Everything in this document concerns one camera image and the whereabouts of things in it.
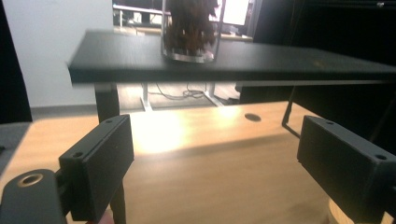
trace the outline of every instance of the computer monitor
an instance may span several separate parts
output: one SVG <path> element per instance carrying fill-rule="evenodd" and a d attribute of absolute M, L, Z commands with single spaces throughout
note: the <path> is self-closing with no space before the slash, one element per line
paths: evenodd
<path fill-rule="evenodd" d="M 113 4 L 157 10 L 161 10 L 163 8 L 163 0 L 113 0 Z"/>
<path fill-rule="evenodd" d="M 223 22 L 231 25 L 245 25 L 249 0 L 227 0 Z"/>

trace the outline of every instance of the wooden tabletop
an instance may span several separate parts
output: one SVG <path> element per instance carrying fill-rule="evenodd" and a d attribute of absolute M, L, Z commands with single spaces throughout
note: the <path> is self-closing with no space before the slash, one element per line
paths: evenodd
<path fill-rule="evenodd" d="M 328 196 L 297 162 L 298 139 L 280 125 L 286 106 L 131 114 L 135 161 L 123 180 L 128 223 L 326 223 Z M 295 106 L 290 125 L 301 127 L 304 114 Z M 34 122 L 0 189 L 30 170 L 58 170 L 59 156 L 97 123 L 96 116 Z"/>
<path fill-rule="evenodd" d="M 161 55 L 159 36 L 90 31 L 69 64 L 77 83 L 178 81 L 396 81 L 396 68 L 318 49 L 221 41 L 214 63 Z"/>

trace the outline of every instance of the glass jar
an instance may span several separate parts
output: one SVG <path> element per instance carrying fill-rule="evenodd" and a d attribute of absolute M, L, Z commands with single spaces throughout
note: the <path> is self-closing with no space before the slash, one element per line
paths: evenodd
<path fill-rule="evenodd" d="M 217 57 L 226 0 L 163 0 L 162 53 L 178 61 Z"/>

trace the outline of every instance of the black wall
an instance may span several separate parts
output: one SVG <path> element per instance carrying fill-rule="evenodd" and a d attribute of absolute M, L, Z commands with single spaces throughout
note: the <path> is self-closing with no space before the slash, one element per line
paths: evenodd
<path fill-rule="evenodd" d="M 348 7 L 324 1 L 308 5 L 313 2 L 263 0 L 254 42 L 325 49 L 396 65 L 396 9 L 354 7 L 355 2 Z M 395 85 L 307 86 L 297 88 L 293 102 L 371 139 L 395 92 Z M 241 103 L 284 101 L 290 93 L 290 87 L 247 87 Z M 396 154 L 395 133 L 396 105 L 374 143 Z"/>
<path fill-rule="evenodd" d="M 0 124 L 32 121 L 22 72 L 0 4 Z"/>

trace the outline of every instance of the screw hole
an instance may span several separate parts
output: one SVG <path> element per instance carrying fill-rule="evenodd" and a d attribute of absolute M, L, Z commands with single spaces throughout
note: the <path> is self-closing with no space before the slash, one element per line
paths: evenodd
<path fill-rule="evenodd" d="M 38 183 L 44 176 L 42 174 L 28 175 L 18 181 L 18 186 L 21 188 L 32 186 Z"/>
<path fill-rule="evenodd" d="M 378 159 L 380 159 L 381 161 L 384 161 L 387 159 L 387 157 L 383 156 L 383 155 L 375 155 Z"/>
<path fill-rule="evenodd" d="M 249 113 L 247 113 L 247 114 L 245 115 L 245 118 L 248 119 L 248 120 L 254 121 L 254 122 L 260 122 L 260 121 L 262 121 L 262 118 L 260 118 L 260 116 L 255 115 L 255 114 L 249 114 Z"/>
<path fill-rule="evenodd" d="M 82 156 L 82 152 L 76 152 L 75 154 L 73 154 L 74 158 L 80 157 Z"/>

